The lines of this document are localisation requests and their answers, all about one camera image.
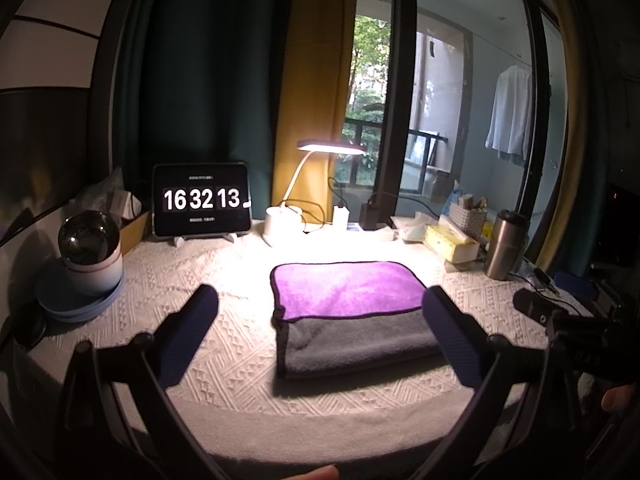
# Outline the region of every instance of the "human hand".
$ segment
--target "human hand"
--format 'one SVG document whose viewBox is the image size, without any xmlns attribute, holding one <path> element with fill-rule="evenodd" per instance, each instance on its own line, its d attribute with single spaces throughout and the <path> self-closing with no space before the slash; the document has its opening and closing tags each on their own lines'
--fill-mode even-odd
<svg viewBox="0 0 640 480">
<path fill-rule="evenodd" d="M 284 480 L 340 480 L 340 473 L 336 469 L 335 465 L 327 465 L 320 469 L 314 469 L 310 473 L 291 476 Z"/>
<path fill-rule="evenodd" d="M 600 405 L 607 413 L 619 413 L 626 408 L 633 392 L 632 384 L 610 388 L 602 396 Z"/>
</svg>

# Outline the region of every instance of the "stacked bowls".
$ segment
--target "stacked bowls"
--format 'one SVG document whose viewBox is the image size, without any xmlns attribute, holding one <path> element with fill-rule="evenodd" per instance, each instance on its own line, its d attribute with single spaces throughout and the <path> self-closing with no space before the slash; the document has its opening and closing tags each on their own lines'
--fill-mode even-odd
<svg viewBox="0 0 640 480">
<path fill-rule="evenodd" d="M 80 323 L 103 313 L 124 285 L 120 231 L 100 211 L 69 217 L 58 232 L 61 257 L 38 278 L 36 297 L 47 316 Z"/>
</svg>

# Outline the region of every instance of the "plate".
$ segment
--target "plate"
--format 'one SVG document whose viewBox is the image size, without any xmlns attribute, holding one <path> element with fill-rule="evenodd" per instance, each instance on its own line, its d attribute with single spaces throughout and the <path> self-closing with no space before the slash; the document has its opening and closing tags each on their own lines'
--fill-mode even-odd
<svg viewBox="0 0 640 480">
<path fill-rule="evenodd" d="M 124 274 L 111 291 L 95 298 L 76 292 L 66 277 L 65 266 L 58 258 L 49 262 L 38 277 L 36 299 L 47 317 L 58 321 L 80 323 L 103 313 L 116 300 L 124 286 Z"/>
</svg>

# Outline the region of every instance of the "desk lamp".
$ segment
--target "desk lamp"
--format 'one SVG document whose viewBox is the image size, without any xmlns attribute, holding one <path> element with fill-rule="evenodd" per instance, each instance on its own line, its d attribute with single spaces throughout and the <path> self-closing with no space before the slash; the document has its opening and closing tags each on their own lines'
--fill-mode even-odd
<svg viewBox="0 0 640 480">
<path fill-rule="evenodd" d="M 339 153 L 343 155 L 363 155 L 366 150 L 362 145 L 347 144 L 344 142 L 331 142 L 330 140 L 300 140 L 297 148 L 306 152 L 302 157 L 296 171 L 291 177 L 289 187 L 287 187 L 282 200 L 277 206 L 268 207 L 267 214 L 264 219 L 264 232 L 262 238 L 271 247 L 278 242 L 282 242 L 295 234 L 302 232 L 302 209 L 296 206 L 287 205 L 287 199 L 291 194 L 293 185 L 300 174 L 302 166 L 306 160 L 315 152 L 321 153 Z"/>
</svg>

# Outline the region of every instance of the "white shirt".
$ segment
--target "white shirt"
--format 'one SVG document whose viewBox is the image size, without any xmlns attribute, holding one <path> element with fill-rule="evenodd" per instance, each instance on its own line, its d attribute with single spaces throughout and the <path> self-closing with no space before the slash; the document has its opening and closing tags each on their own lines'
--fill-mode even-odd
<svg viewBox="0 0 640 480">
<path fill-rule="evenodd" d="M 527 158 L 531 96 L 531 74 L 526 70 L 510 66 L 498 76 L 487 148 Z"/>
</svg>

